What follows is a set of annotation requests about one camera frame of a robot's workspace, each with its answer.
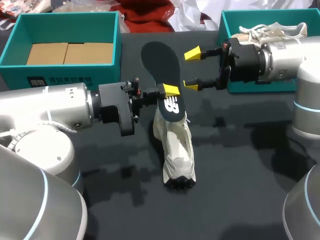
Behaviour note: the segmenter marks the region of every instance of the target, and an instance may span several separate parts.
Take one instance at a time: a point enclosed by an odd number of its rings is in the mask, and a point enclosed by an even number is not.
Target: black tablecloth
[[[7,38],[0,35],[0,48]],[[209,31],[123,34],[121,79],[139,76],[142,86],[154,85],[140,59],[150,41],[174,49],[181,80],[217,77],[218,59],[183,57],[216,40]],[[308,155],[320,156],[314,142],[291,130],[294,95],[183,94],[197,178],[189,191],[163,185],[163,151],[151,128],[155,106],[141,110],[133,136],[120,137],[116,123],[101,122],[71,135],[87,191],[88,239],[286,240],[285,197],[308,171]]]

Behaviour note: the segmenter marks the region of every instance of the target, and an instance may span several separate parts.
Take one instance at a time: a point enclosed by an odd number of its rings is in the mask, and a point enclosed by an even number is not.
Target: box label
[[[89,76],[65,76],[65,77],[49,77],[52,85],[85,83],[88,87],[93,86],[91,77]]]
[[[43,76],[28,76],[27,79],[32,88],[47,86],[47,83]]]

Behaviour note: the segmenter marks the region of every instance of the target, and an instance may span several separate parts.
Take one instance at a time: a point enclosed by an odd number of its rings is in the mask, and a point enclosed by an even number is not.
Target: black insole
[[[141,50],[144,67],[152,75],[156,84],[177,86],[180,94],[180,63],[175,52],[160,41],[145,44]],[[168,122],[178,122],[185,116],[185,103],[182,95],[158,99],[159,110]]]

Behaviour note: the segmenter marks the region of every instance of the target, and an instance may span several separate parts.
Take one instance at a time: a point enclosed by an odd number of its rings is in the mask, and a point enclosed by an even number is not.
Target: white sneaker
[[[168,122],[159,108],[153,120],[154,137],[164,150],[163,182],[170,188],[191,188],[196,183],[194,150],[187,114],[178,122]]]
[[[307,24],[301,22],[297,26],[283,26],[278,22],[271,25],[257,25],[251,29],[239,27],[240,33],[232,35],[242,45],[254,44],[260,48],[263,43],[281,42],[287,39],[304,39],[307,37]]]

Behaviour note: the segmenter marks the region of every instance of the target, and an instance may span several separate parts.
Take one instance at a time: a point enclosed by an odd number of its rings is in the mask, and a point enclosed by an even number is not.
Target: cardboard box
[[[26,65],[112,64],[112,43],[35,43]]]
[[[11,90],[79,82],[94,90],[119,82],[118,19],[117,12],[21,14],[1,55],[0,74]]]
[[[278,22],[284,26],[296,26],[302,22],[307,24],[308,37],[320,36],[320,12],[318,9],[271,9],[271,10],[226,10],[221,13],[218,33],[220,45],[232,35],[239,33],[239,26],[246,29],[259,24],[270,25]],[[263,92],[294,92],[297,88],[295,79],[277,81],[269,84],[255,82],[229,82],[230,93],[263,93]]]

